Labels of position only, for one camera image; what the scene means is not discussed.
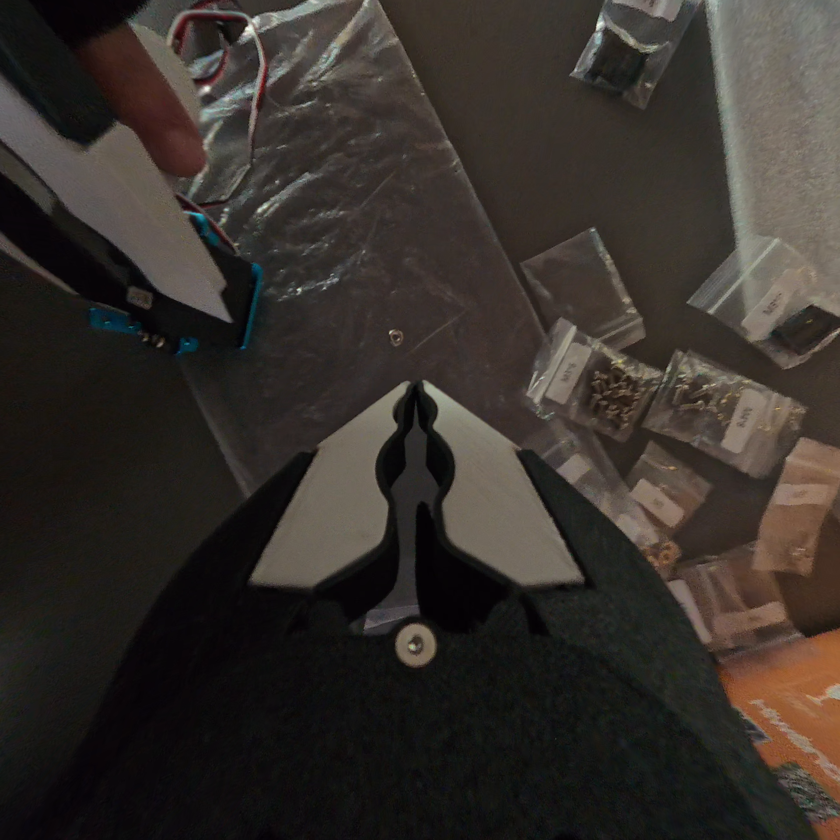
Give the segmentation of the large clear plastic bag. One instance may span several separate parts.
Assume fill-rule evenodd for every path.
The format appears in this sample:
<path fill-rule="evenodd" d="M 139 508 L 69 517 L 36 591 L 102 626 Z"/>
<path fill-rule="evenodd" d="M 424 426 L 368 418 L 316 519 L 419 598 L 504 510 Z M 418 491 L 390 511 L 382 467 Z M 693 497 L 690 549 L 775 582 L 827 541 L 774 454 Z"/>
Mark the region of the large clear plastic bag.
<path fill-rule="evenodd" d="M 252 21 L 202 90 L 207 167 L 181 187 L 264 273 L 248 348 L 183 363 L 240 489 L 405 381 L 524 445 L 543 329 L 382 6 Z"/>

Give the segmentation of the person's left hand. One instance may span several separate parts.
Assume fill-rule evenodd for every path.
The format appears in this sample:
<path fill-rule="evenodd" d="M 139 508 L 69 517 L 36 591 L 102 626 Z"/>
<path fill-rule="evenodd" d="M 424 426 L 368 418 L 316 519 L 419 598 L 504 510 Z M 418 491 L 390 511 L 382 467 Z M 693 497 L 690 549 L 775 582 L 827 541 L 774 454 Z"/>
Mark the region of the person's left hand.
<path fill-rule="evenodd" d="M 193 118 L 129 25 L 90 38 L 75 53 L 159 169 L 181 177 L 202 170 L 206 156 Z"/>

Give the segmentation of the clear bag with black parts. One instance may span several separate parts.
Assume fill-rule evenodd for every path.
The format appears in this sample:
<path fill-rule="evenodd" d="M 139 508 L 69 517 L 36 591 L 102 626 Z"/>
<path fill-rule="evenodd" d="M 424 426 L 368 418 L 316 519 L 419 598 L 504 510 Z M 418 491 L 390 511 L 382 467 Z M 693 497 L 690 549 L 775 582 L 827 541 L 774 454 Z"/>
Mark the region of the clear bag with black parts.
<path fill-rule="evenodd" d="M 644 110 L 701 1 L 604 1 L 570 77 Z"/>

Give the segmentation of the white foam sheet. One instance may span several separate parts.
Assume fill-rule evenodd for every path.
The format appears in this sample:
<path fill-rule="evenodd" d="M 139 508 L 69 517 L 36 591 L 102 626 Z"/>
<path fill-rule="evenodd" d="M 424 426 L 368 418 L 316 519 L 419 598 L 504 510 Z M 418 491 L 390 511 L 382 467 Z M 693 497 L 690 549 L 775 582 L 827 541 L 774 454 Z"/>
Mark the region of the white foam sheet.
<path fill-rule="evenodd" d="M 839 2 L 704 3 L 737 243 L 839 270 Z"/>

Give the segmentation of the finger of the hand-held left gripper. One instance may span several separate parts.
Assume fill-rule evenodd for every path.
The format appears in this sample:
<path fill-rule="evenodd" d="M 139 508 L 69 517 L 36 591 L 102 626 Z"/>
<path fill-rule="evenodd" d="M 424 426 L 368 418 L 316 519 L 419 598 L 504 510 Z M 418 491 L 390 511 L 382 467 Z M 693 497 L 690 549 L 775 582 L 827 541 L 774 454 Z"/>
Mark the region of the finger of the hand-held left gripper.
<path fill-rule="evenodd" d="M 1 87 L 2 144 L 74 217 L 121 251 L 153 290 L 231 323 L 226 281 L 137 135 L 117 123 L 90 145 L 58 134 Z"/>
<path fill-rule="evenodd" d="M 77 248 L 52 239 L 38 240 L 33 248 L 25 248 L 1 234 L 1 250 L 3 256 L 39 280 L 73 297 L 92 299 L 85 274 L 89 265 Z"/>

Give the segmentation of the pile of small screw bags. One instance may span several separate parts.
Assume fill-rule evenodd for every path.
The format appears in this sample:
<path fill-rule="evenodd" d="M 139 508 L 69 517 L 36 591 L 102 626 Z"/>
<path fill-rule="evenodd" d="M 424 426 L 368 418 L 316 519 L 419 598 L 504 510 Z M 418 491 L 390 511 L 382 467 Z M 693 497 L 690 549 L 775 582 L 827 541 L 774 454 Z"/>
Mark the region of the pile of small screw bags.
<path fill-rule="evenodd" d="M 696 351 L 675 350 L 664 371 L 628 354 L 646 338 L 646 324 L 594 227 L 520 268 L 549 328 L 526 391 L 540 420 L 526 447 L 624 530 L 663 577 L 680 557 L 674 533 L 711 485 L 654 441 L 622 481 L 598 435 L 625 443 L 643 427 L 755 479 L 786 460 L 754 559 L 711 563 L 688 584 L 671 584 L 674 592 L 695 587 L 699 606 L 689 594 L 686 603 L 712 650 L 770 639 L 787 623 L 784 607 L 749 589 L 771 588 L 774 573 L 811 573 L 838 490 L 838 448 L 801 438 L 805 407 L 794 398 Z"/>

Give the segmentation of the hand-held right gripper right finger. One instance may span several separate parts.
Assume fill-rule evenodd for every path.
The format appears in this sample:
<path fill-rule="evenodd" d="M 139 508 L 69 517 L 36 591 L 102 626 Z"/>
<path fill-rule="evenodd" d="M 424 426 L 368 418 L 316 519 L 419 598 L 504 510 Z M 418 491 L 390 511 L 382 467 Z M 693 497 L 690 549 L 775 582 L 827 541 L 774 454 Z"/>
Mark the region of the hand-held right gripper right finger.
<path fill-rule="evenodd" d="M 517 587 L 584 574 L 520 459 L 520 447 L 429 381 L 416 385 L 433 519 L 445 549 Z"/>

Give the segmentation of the orange cardboard box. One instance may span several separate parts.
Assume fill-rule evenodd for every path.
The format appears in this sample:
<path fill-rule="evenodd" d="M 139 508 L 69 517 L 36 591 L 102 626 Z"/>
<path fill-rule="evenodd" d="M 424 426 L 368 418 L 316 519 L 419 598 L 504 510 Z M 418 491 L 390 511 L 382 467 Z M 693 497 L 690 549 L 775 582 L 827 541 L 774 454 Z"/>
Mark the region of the orange cardboard box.
<path fill-rule="evenodd" d="M 839 838 L 839 631 L 717 668 L 753 745 L 819 838 Z"/>

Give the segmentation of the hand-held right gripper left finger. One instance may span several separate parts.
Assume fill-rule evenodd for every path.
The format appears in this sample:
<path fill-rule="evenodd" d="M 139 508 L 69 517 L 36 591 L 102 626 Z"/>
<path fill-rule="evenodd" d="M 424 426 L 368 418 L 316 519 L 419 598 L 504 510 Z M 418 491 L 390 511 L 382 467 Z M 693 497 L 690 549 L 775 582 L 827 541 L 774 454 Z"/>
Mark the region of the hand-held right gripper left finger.
<path fill-rule="evenodd" d="M 386 546 L 406 469 L 414 384 L 405 381 L 318 444 L 249 582 L 336 583 Z"/>

